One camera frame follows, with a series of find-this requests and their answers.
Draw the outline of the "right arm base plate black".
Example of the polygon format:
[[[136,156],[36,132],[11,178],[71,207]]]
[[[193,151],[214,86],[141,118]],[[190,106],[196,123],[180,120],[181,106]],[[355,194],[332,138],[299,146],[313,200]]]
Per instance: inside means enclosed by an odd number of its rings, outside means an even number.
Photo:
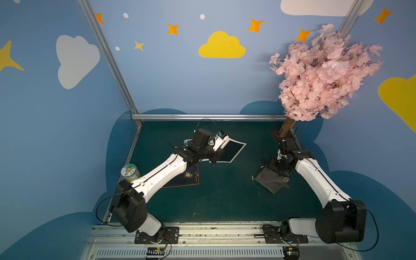
[[[264,239],[266,244],[308,244],[309,239],[307,236],[295,235],[281,228],[279,226],[273,226],[270,224],[265,224],[262,226],[262,231],[264,233]]]

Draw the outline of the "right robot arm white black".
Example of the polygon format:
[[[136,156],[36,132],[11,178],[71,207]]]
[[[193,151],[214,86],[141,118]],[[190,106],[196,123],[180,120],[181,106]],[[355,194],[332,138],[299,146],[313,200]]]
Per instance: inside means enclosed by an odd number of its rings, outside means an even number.
[[[298,148],[293,138],[278,137],[277,142],[278,156],[268,167],[282,177],[297,172],[322,205],[318,218],[290,218],[283,222],[283,231],[317,237],[327,244],[362,241],[367,218],[365,204],[343,192],[325,173],[315,156]]]

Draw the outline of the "grey blue wiping cloth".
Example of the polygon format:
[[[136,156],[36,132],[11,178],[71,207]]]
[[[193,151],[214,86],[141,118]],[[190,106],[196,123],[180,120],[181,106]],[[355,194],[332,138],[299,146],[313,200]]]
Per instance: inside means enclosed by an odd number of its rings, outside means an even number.
[[[288,187],[287,184],[290,181],[290,173],[279,175],[267,166],[263,166],[253,179],[272,194],[275,194],[284,187]]]

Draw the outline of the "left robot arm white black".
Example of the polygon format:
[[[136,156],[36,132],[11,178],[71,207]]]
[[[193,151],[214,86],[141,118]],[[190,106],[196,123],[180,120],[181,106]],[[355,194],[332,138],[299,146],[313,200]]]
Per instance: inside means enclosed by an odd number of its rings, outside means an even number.
[[[144,232],[156,236],[162,223],[147,211],[146,204],[169,181],[199,161],[219,161],[230,141],[224,131],[216,134],[205,129],[195,130],[194,138],[177,147],[155,169],[131,182],[122,180],[116,186],[109,210],[128,233]]]

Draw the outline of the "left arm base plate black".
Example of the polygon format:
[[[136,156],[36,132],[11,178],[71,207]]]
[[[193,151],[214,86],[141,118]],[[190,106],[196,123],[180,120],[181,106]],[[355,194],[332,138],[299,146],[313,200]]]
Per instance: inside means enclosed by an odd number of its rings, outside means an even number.
[[[135,235],[135,244],[164,244],[166,241],[171,244],[177,244],[179,238],[179,227],[162,226],[155,235],[150,236],[145,232],[137,231]]]

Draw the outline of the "white framed drawing tablet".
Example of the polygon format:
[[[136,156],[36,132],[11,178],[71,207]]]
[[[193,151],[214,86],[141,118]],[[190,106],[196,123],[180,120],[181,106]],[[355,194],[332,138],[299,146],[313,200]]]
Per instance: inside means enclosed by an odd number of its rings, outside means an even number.
[[[245,148],[246,143],[229,139],[228,144],[218,151],[213,150],[215,136],[205,136],[202,140],[195,141],[198,161],[215,163],[231,163]]]

